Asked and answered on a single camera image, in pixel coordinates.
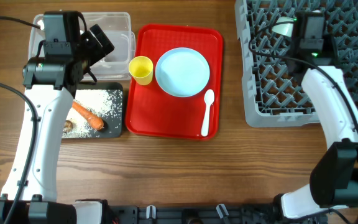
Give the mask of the yellow plastic cup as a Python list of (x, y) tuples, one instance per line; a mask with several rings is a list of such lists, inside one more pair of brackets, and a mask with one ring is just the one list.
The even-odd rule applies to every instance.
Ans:
[(129, 73), (140, 85), (148, 85), (153, 79), (154, 64), (148, 57), (138, 56), (129, 63)]

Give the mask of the orange carrot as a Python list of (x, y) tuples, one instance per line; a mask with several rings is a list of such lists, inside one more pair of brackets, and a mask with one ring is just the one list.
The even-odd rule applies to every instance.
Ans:
[(73, 102), (72, 108), (88, 122), (91, 128), (97, 131), (104, 128), (104, 121), (100, 117), (96, 116), (77, 102)]

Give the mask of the brown food scrap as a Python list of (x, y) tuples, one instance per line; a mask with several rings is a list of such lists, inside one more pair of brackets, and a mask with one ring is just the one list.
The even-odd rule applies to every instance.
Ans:
[(66, 120), (63, 127), (63, 132), (69, 133), (72, 129), (73, 129), (73, 123), (70, 120)]

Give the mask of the light blue plate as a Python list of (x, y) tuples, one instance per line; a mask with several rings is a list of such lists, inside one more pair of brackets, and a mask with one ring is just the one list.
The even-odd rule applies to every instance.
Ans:
[(210, 67), (205, 57), (191, 48), (179, 47), (165, 52), (155, 66), (159, 87), (171, 96), (197, 95), (209, 82)]

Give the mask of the white plastic spoon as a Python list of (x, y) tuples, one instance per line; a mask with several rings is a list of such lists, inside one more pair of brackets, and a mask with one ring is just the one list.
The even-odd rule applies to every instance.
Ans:
[(204, 103), (206, 105), (203, 123), (201, 127), (201, 135), (206, 137), (209, 132), (209, 117), (211, 105), (214, 103), (214, 91), (212, 89), (208, 89), (204, 95)]

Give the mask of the green bowl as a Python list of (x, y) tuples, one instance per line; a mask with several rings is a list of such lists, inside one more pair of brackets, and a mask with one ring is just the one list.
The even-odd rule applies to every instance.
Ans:
[(296, 19), (291, 17), (280, 17), (278, 18), (275, 26), (272, 27), (272, 31), (279, 35), (291, 37), (293, 32), (293, 23), (295, 21)]

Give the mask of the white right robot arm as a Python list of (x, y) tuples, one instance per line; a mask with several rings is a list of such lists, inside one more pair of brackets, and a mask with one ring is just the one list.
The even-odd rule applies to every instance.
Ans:
[(280, 197), (282, 215), (295, 220), (358, 207), (358, 110), (337, 67), (337, 48), (326, 32), (324, 15), (281, 17), (272, 30), (291, 38), (283, 59), (310, 98), (328, 148), (312, 170), (309, 184)]

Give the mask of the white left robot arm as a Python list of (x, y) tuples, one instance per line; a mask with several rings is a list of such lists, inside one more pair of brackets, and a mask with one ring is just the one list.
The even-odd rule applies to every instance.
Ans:
[(1, 190), (0, 223), (116, 223), (106, 200), (57, 202), (57, 161), (77, 86), (114, 50), (78, 11), (44, 14), (45, 38), (23, 68), (24, 119), (16, 156)]

